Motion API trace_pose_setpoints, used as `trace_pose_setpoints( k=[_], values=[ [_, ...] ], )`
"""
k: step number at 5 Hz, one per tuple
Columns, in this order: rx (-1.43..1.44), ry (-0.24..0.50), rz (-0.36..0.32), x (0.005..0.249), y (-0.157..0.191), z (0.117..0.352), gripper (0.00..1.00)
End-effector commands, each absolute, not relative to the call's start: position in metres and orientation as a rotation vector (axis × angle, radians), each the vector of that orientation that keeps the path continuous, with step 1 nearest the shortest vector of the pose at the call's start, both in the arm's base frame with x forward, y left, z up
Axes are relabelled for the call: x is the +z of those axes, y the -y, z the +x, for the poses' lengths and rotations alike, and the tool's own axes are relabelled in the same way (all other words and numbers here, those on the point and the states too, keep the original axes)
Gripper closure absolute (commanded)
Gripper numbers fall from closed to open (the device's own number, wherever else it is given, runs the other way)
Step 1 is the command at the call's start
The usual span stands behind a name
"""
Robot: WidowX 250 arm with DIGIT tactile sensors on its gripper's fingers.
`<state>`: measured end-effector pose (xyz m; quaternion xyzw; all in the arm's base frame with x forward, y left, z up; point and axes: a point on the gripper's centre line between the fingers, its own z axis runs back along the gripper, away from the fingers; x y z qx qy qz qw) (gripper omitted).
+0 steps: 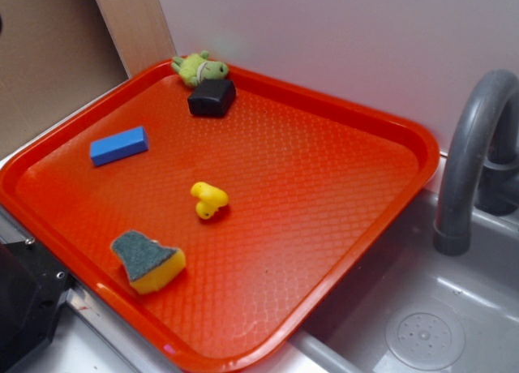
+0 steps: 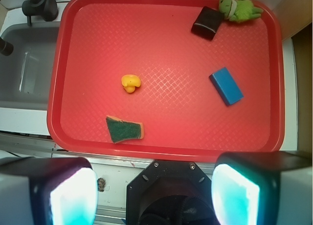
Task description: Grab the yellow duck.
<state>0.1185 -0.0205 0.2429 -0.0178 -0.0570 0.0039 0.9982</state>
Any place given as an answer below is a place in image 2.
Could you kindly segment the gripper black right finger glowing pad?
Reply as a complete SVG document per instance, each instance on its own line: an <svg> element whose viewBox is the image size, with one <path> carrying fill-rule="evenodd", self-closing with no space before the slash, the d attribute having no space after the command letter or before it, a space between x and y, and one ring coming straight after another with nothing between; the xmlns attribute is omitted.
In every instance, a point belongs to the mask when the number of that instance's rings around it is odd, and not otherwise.
<svg viewBox="0 0 313 225"><path fill-rule="evenodd" d="M211 196L221 225L311 225L312 155L223 153L212 174Z"/></svg>

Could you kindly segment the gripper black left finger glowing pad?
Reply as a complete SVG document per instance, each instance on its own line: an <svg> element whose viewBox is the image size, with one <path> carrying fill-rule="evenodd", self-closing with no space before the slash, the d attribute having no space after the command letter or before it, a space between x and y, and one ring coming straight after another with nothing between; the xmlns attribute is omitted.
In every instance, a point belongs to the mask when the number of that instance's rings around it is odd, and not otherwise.
<svg viewBox="0 0 313 225"><path fill-rule="evenodd" d="M91 225L97 175L82 157L0 160L2 225Z"/></svg>

